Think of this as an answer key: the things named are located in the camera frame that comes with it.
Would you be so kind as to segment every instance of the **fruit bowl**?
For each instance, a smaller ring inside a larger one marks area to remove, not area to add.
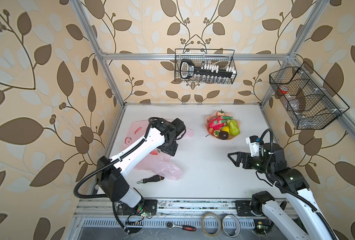
[[[215,116],[217,116],[217,113],[218,113],[218,111],[215,111],[212,115],[207,115],[207,116],[205,117],[204,128],[205,128],[205,130],[206,130],[207,132],[208,132],[208,129],[209,129],[209,122],[211,122],[212,119],[213,119]],[[224,116],[232,117],[232,114],[231,114],[231,113],[224,113]],[[237,127],[240,129],[240,121],[238,121],[238,120],[236,120],[236,121],[237,121]],[[211,133],[210,135],[211,135],[212,137],[215,137],[215,138],[221,140],[220,138],[216,137],[213,133]],[[231,139],[233,139],[233,138],[235,138],[235,137],[237,137],[237,136],[233,136],[233,135],[229,134],[229,137],[228,137],[227,140],[231,140]]]

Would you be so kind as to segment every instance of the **wallpaper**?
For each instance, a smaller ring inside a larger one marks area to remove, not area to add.
[[[233,84],[206,84],[175,79],[171,61],[108,61],[127,103],[259,103],[278,61],[236,61]]]
[[[166,53],[170,48],[287,53],[312,0],[82,0],[108,53]]]
[[[330,1],[299,52],[348,103],[355,120],[355,1]],[[340,240],[355,240],[355,141],[338,121],[320,131],[295,130],[274,96],[265,107],[289,166],[305,176]]]
[[[84,36],[67,1],[0,1],[0,239],[64,237],[103,153],[119,109]]]

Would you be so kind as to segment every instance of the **plastic bag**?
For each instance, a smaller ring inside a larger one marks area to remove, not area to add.
[[[123,150],[146,133],[148,121],[133,122],[124,141]],[[185,137],[192,137],[194,132],[187,129]],[[152,150],[135,167],[136,170],[150,170],[171,180],[178,180],[182,174],[180,168],[171,162],[171,156],[158,149]]]

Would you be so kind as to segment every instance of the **bowl of fruit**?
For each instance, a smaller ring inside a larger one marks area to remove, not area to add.
[[[230,140],[240,133],[240,122],[223,111],[206,116],[204,127],[210,135],[221,140]]]

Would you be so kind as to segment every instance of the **screwdriver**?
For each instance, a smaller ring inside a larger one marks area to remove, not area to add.
[[[158,181],[161,181],[163,179],[164,179],[164,177],[162,177],[160,175],[155,175],[155,176],[152,176],[150,178],[145,178],[143,180],[137,181],[136,183],[158,182]]]

